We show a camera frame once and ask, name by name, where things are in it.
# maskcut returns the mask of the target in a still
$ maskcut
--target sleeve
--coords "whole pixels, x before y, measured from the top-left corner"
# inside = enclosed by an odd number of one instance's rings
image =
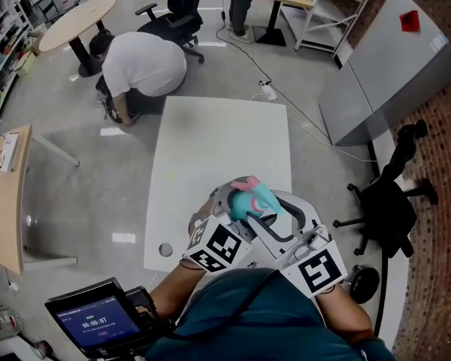
[[[396,358],[379,338],[369,338],[355,344],[353,348],[364,361],[395,361]]]
[[[130,90],[129,82],[126,75],[118,65],[108,65],[103,68],[105,83],[110,91],[110,94],[116,98],[121,93],[126,93]]]

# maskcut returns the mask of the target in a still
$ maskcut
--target table leg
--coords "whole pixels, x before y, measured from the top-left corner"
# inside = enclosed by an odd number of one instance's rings
[[[80,67],[78,68],[78,73],[80,76],[93,76],[102,70],[101,63],[97,59],[90,57],[80,38],[71,40],[69,44],[80,61]]]
[[[53,151],[54,153],[60,155],[62,158],[67,159],[70,163],[73,163],[75,167],[78,167],[80,164],[80,160],[75,159],[72,155],[67,154],[64,150],[61,148],[58,148],[55,144],[53,144],[51,141],[45,139],[42,135],[37,134],[35,132],[32,133],[32,137],[40,144],[48,148],[50,151]]]
[[[104,22],[102,22],[102,20],[99,20],[97,22],[97,28],[99,31],[101,31],[102,29],[105,29]]]
[[[260,44],[272,44],[279,45],[281,47],[286,46],[286,40],[284,40],[283,32],[274,28],[276,25],[277,16],[279,15],[280,2],[274,2],[272,7],[271,18],[267,28],[253,26],[254,38],[256,43]]]

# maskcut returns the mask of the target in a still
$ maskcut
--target table hole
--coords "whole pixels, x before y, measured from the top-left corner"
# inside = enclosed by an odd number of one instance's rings
[[[171,244],[163,243],[159,246],[159,253],[161,256],[168,257],[171,256],[174,252],[174,249],[172,248]]]

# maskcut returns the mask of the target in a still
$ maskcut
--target gray floor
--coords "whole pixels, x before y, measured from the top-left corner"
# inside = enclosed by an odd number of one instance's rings
[[[147,21],[136,17],[138,8],[157,2],[156,10],[166,9],[167,0],[117,0],[104,24],[114,34],[136,30]],[[222,0],[201,0],[202,8],[221,8]],[[248,22],[266,25],[271,3],[254,0]],[[201,10],[204,25],[198,33],[204,45],[199,49],[206,62],[187,57],[188,74],[177,93],[182,96],[213,96],[250,99],[260,93],[258,81],[265,76],[235,47],[216,38],[222,26],[220,9]],[[293,38],[280,17],[287,48],[262,44],[241,46],[267,71],[274,85],[294,101],[322,130],[325,127],[317,96],[337,67],[330,56],[315,50],[292,49]],[[84,43],[97,32],[91,28]],[[225,29],[220,35],[229,39]],[[69,47],[41,54],[32,70],[20,78],[2,114],[3,131],[26,123],[44,133],[51,141],[80,160],[75,168],[41,145],[33,144],[29,154],[23,202],[24,229],[30,246],[52,253],[78,257],[78,264],[67,268],[45,269],[10,274],[20,285],[19,292],[8,289],[5,270],[0,266],[0,299],[16,308],[32,338],[50,342],[57,356],[66,361],[81,359],[80,352],[49,317],[43,303],[50,297],[67,293],[109,277],[117,277],[123,287],[149,287],[154,272],[143,268],[143,247],[150,173],[159,130],[160,116],[142,117],[126,134],[101,136],[101,130],[115,127],[104,120],[104,111],[95,105],[95,77],[77,77],[77,60]],[[279,97],[279,103],[287,104]],[[311,201],[329,228],[343,255],[347,268],[356,263],[380,270],[380,252],[370,244],[363,257],[353,249],[360,235],[353,229],[336,230],[334,219],[357,217],[355,199],[346,190],[349,182],[364,186],[371,180],[369,163],[338,153],[310,137],[296,122],[322,142],[328,140],[302,114],[288,104],[289,137],[292,157],[292,188],[295,194]],[[368,159],[364,147],[346,149]],[[34,223],[25,224],[30,215]],[[116,243],[112,233],[135,234],[135,243]],[[165,275],[159,274],[154,284]],[[374,320],[378,295],[365,307]]]

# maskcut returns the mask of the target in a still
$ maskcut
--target power strip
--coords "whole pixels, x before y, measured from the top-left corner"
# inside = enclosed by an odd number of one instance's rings
[[[275,102],[277,99],[277,95],[274,89],[267,83],[259,83],[259,87],[261,87],[262,92],[267,95],[268,99],[271,102]]]
[[[10,172],[14,170],[14,154],[18,143],[18,135],[18,132],[7,135],[2,148],[0,171]]]

